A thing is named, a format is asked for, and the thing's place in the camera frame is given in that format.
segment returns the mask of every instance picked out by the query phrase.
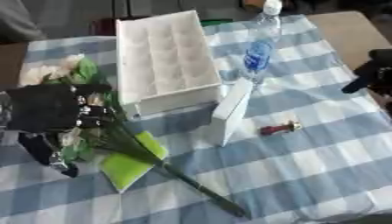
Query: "white plastic tray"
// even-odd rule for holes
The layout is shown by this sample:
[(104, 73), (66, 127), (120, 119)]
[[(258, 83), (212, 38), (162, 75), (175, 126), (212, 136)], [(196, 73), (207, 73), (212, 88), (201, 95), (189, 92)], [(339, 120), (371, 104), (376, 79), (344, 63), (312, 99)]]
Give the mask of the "white plastic tray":
[(117, 21), (120, 102), (128, 117), (220, 99), (220, 77), (194, 10)]

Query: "black object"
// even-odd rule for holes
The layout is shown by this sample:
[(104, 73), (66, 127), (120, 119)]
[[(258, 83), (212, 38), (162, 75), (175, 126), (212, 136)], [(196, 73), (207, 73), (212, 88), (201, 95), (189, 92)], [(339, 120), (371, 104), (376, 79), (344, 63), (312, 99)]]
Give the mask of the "black object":
[[(19, 133), (18, 141), (35, 160), (44, 166), (48, 166), (51, 165), (50, 157), (53, 154), (53, 148), (46, 143), (44, 137), (51, 139), (52, 144), (60, 145), (58, 136), (53, 133), (43, 135)], [(66, 163), (64, 169), (60, 172), (70, 178), (75, 178), (79, 174), (79, 169), (75, 164)]]
[(91, 94), (110, 90), (103, 84), (41, 84), (6, 90), (9, 99), (2, 108), (10, 110), (7, 129), (20, 131), (19, 142), (39, 163), (74, 178), (79, 170), (62, 158), (58, 135), (76, 126), (88, 129), (110, 123), (105, 107), (88, 105)]
[(370, 88), (380, 95), (392, 95), (392, 49), (372, 50), (369, 56), (369, 62), (354, 70), (359, 77), (343, 87), (343, 93)]

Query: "plastic water bottle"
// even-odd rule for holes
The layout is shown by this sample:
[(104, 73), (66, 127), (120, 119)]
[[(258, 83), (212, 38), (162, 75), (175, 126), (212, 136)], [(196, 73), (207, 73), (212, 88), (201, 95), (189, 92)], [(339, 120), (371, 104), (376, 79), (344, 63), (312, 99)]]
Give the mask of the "plastic water bottle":
[(279, 18), (281, 10), (281, 0), (267, 0), (263, 12), (253, 19), (257, 27), (249, 30), (248, 37), (251, 44), (243, 59), (246, 70), (244, 76), (255, 84), (261, 82), (260, 71), (269, 64), (270, 55), (281, 37), (282, 27)]

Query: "bottle cap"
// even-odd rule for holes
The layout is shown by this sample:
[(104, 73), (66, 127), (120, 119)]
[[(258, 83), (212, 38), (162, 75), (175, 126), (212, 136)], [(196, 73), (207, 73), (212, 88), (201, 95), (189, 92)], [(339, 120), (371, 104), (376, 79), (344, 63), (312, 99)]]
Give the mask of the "bottle cap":
[(281, 0), (267, 0), (265, 1), (263, 12), (270, 16), (277, 16), (282, 10), (283, 4)]

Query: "blue bottle label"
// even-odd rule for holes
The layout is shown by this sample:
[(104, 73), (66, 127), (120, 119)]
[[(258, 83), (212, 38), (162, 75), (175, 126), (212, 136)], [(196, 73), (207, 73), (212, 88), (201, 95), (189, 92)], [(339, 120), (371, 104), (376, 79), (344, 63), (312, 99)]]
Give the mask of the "blue bottle label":
[(253, 42), (245, 54), (245, 67), (253, 73), (263, 70), (270, 61), (271, 51), (272, 46), (269, 42), (263, 40)]

